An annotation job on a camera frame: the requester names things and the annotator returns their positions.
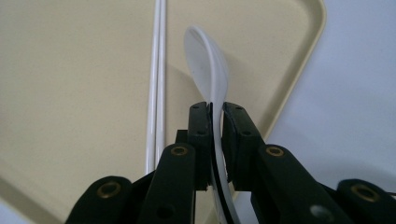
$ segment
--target tray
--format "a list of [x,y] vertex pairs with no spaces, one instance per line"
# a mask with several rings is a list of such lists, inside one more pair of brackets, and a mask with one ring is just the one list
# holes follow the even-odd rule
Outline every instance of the tray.
[[[154,1],[0,3],[0,196],[64,222],[98,178],[144,174]],[[166,144],[203,101],[184,58],[203,27],[230,68],[227,101],[271,131],[325,23],[321,0],[168,1]],[[212,196],[197,194],[196,222]]]

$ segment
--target white spoon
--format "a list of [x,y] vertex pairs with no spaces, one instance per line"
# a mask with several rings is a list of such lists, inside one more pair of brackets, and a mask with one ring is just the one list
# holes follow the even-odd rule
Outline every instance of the white spoon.
[[[233,197],[228,187],[227,175],[224,167],[221,149],[220,120],[222,105],[228,89],[228,67],[218,45],[197,26],[191,26],[184,35],[184,50],[187,64],[190,68],[195,85],[204,96],[207,103],[213,103],[213,136],[215,141],[216,165],[219,171],[219,183],[215,181],[212,169],[212,185],[215,193],[215,202],[218,219],[227,223],[225,214],[229,214],[233,223],[240,223],[233,205]],[[229,211],[225,211],[220,204],[219,189]]]

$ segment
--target white chopstick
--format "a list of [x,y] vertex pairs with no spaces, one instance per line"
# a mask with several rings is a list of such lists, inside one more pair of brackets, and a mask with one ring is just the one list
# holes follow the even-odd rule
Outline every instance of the white chopstick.
[[151,49],[146,141],[146,174],[152,172],[163,153],[165,138],[165,27],[166,0],[156,0]]
[[157,90],[157,127],[155,141],[156,166],[163,154],[165,142],[165,50],[166,50],[166,0],[161,1],[160,9],[160,46],[158,54],[158,90]]
[[151,71],[148,92],[148,126],[146,139],[146,174],[155,167],[155,134],[157,114],[157,76],[158,76],[158,46],[160,32],[160,6],[161,1],[155,1],[154,25],[152,32]]

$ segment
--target brass screw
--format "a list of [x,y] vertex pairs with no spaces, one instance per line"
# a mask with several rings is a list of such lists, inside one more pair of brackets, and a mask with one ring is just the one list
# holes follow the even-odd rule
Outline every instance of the brass screw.
[[171,153],[175,156],[184,156],[188,151],[185,147],[174,147],[171,149]]
[[358,195],[361,199],[367,202],[375,203],[379,200],[378,193],[363,184],[356,184],[350,189],[354,194]]
[[102,185],[97,191],[96,194],[103,199],[111,198],[121,191],[121,185],[115,181],[109,181]]
[[281,157],[285,154],[285,152],[279,147],[268,147],[265,151],[271,156]]

